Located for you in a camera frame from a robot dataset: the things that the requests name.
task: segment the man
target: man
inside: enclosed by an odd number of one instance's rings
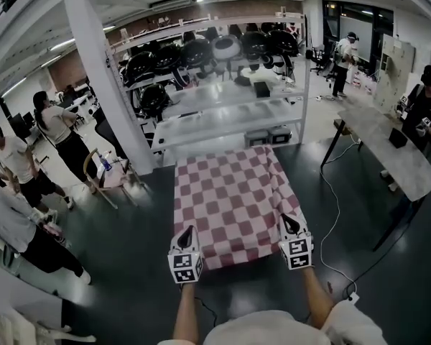
[[[73,271],[85,284],[91,276],[79,261],[39,226],[27,203],[0,188],[0,239],[43,272],[51,273],[64,267]]]
[[[351,45],[356,41],[357,36],[354,32],[349,32],[347,36],[341,39],[337,47],[335,48],[335,65],[334,71],[337,75],[333,84],[333,98],[338,100],[338,97],[346,97],[343,92],[345,87],[346,74],[348,73],[348,67],[354,64],[353,49]]]
[[[335,304],[312,267],[301,269],[305,282],[311,326],[296,322],[288,313],[268,310],[248,314],[215,327],[204,345],[386,345],[381,329],[349,301]],[[194,284],[182,287],[173,340],[159,345],[198,344]]]
[[[417,146],[424,151],[428,140],[431,138],[431,65],[426,65],[421,77],[423,84],[417,84],[407,99],[407,118],[402,125],[402,131]],[[425,128],[422,120],[428,118],[430,126]],[[380,172],[381,177],[388,178],[387,170]],[[391,183],[388,188],[394,192],[399,186],[396,182]]]
[[[6,176],[11,181],[16,193],[19,189],[31,207],[50,215],[53,222],[57,220],[57,211],[50,210],[43,202],[42,195],[57,193],[73,208],[73,199],[64,190],[54,184],[46,174],[37,168],[32,151],[18,137],[4,137],[0,127],[0,163],[4,166]]]

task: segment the white t-shirt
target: white t-shirt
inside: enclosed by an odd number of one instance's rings
[[[387,345],[381,329],[353,304],[344,300],[330,312],[322,329],[296,322],[286,312],[256,312],[215,327],[204,345]],[[193,345],[169,340],[159,345]]]
[[[71,130],[62,120],[64,110],[60,106],[51,106],[42,111],[42,119],[47,130],[40,127],[45,134],[54,142],[61,143],[64,139],[70,136]]]
[[[342,59],[345,55],[351,56],[353,49],[351,48],[350,40],[348,38],[341,39],[337,44],[337,50]],[[350,62],[349,60],[345,61],[344,63],[340,61],[339,63],[337,63],[337,65],[341,68],[348,69],[348,67],[350,66]]]
[[[5,147],[0,149],[0,163],[17,176],[19,184],[28,183],[33,178],[30,162],[25,155],[26,150],[26,142],[18,137],[5,137]]]

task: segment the wooden chair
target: wooden chair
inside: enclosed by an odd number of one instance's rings
[[[118,209],[118,206],[104,193],[107,190],[114,189],[114,188],[121,188],[124,194],[126,194],[126,197],[137,207],[136,201],[132,198],[131,194],[128,193],[128,191],[124,188],[124,183],[126,182],[126,173],[128,170],[132,171],[132,174],[136,178],[137,182],[140,184],[140,186],[144,186],[143,182],[139,179],[139,176],[137,175],[136,171],[131,166],[131,163],[129,160],[119,160],[115,162],[110,162],[112,168],[107,171],[102,164],[98,167],[98,178],[100,180],[99,185],[96,185],[96,183],[93,181],[91,176],[87,173],[88,169],[88,163],[92,160],[94,154],[96,154],[98,149],[96,148],[93,150],[85,160],[85,163],[83,164],[83,172],[85,173],[86,177],[92,184],[96,187],[96,190],[99,191],[99,193],[112,205],[113,208]]]

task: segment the black box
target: black box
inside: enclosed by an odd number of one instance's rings
[[[265,82],[255,82],[254,88],[256,90],[257,98],[270,97],[270,90]]]
[[[389,135],[389,141],[396,147],[401,148],[407,143],[407,137],[402,134],[399,130],[393,128]]]

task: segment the ceiling light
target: ceiling light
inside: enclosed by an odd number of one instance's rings
[[[6,91],[4,94],[1,95],[1,97],[5,97],[8,93],[13,91],[19,84],[24,82],[27,78],[21,79],[18,83],[16,83],[14,86],[12,86],[8,91]]]
[[[64,41],[64,42],[60,43],[59,45],[51,47],[51,51],[54,51],[54,50],[57,50],[57,49],[59,49],[59,48],[61,48],[63,46],[69,45],[72,42],[75,42],[75,38],[72,38],[72,39],[70,39],[68,41]]]
[[[59,59],[59,58],[60,58],[60,56],[61,56],[61,55],[58,55],[58,56],[54,57],[53,59],[51,59],[50,61],[47,61],[45,64],[43,64],[43,65],[41,66],[41,68],[44,68],[46,65],[51,64],[53,61],[56,61],[57,59]]]

